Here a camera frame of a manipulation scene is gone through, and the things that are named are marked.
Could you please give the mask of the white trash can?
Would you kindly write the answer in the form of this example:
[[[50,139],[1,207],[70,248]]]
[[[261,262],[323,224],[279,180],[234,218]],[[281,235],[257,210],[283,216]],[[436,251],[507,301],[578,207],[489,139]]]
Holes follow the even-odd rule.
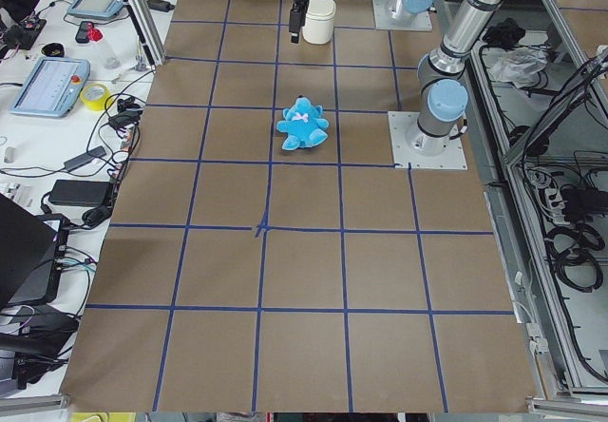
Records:
[[[302,29],[304,40],[313,45],[328,44],[333,38],[335,14],[333,0],[311,0]]]

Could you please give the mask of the blue plush toy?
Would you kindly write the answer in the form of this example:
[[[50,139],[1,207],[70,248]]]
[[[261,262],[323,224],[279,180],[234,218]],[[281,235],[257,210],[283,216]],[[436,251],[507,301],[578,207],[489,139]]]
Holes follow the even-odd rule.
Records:
[[[323,118],[323,107],[313,105],[307,97],[298,96],[290,108],[283,109],[282,116],[276,129],[287,135],[282,144],[283,150],[311,148],[328,139],[326,129],[329,122]]]

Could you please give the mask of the clear plastic bottle red cap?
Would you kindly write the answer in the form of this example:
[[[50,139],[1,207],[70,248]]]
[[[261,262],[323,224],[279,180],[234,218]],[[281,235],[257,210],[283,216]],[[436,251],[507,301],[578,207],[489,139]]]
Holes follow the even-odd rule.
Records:
[[[88,26],[87,38],[96,50],[104,68],[114,69],[121,66],[121,62],[112,46],[107,42],[103,33],[92,24]]]

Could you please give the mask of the upper teach pendant tablet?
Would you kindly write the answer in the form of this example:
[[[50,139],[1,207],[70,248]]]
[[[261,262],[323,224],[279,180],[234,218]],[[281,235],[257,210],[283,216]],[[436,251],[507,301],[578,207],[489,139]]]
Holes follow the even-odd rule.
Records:
[[[123,7],[123,0],[74,0],[66,13],[82,19],[109,20]]]

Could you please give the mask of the teach pendant tablet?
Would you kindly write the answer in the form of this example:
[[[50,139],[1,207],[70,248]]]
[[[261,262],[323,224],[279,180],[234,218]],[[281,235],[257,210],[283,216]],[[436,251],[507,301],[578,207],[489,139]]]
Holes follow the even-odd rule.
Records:
[[[109,20],[123,7],[123,0],[74,0],[66,13],[82,19]]]
[[[74,107],[89,73],[88,60],[42,57],[24,82],[9,112],[62,118]]]

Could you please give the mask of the yellow tape roll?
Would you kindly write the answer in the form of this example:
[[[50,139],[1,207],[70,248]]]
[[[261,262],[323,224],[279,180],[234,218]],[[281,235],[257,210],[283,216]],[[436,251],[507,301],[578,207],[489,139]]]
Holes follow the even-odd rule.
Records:
[[[80,100],[85,107],[92,111],[104,111],[106,101],[110,97],[108,88],[102,84],[90,84],[80,92]]]

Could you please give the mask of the crumpled white cloth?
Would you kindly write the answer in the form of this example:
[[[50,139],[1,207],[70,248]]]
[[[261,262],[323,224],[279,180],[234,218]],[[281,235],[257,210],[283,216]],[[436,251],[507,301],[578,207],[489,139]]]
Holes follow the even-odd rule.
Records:
[[[523,88],[536,84],[547,65],[547,54],[533,48],[516,48],[498,58],[489,69],[491,80]]]

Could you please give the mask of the small black power brick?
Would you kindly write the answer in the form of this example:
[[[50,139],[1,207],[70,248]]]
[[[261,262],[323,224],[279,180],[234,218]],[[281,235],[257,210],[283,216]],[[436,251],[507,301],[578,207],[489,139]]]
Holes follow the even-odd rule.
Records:
[[[68,173],[79,169],[95,160],[101,159],[106,155],[105,148],[101,145],[88,149],[88,151],[75,156],[64,162],[64,170]]]

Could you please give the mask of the black round dish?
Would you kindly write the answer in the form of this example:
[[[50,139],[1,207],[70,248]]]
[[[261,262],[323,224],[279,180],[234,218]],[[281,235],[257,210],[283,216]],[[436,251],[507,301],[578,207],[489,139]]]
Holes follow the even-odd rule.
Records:
[[[41,52],[44,56],[62,58],[65,56],[65,48],[60,43],[50,43],[42,46]]]

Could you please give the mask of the lower teach pendant tablet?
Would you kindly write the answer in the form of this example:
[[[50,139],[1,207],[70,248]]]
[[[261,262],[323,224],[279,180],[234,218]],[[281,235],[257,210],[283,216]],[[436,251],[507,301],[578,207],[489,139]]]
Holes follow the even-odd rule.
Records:
[[[88,60],[42,57],[24,82],[9,112],[62,118],[74,107],[89,73]]]

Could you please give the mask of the black power adapter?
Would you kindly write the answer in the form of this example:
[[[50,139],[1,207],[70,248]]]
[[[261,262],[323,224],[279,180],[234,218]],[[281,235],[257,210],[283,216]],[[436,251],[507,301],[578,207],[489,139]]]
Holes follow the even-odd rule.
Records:
[[[96,207],[105,203],[111,187],[109,182],[58,180],[50,191],[48,201],[54,205]]]

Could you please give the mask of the black laptop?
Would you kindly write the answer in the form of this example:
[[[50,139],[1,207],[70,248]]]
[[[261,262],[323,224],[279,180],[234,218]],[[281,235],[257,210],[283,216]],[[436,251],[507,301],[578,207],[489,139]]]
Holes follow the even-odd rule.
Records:
[[[32,215],[1,198],[1,306],[42,305],[58,292],[68,219]]]

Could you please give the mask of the aluminium frame post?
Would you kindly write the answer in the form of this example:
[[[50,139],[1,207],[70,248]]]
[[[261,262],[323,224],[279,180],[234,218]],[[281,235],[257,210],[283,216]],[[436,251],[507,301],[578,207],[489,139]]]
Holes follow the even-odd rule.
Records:
[[[148,64],[160,66],[165,61],[162,39],[146,0],[123,0]]]

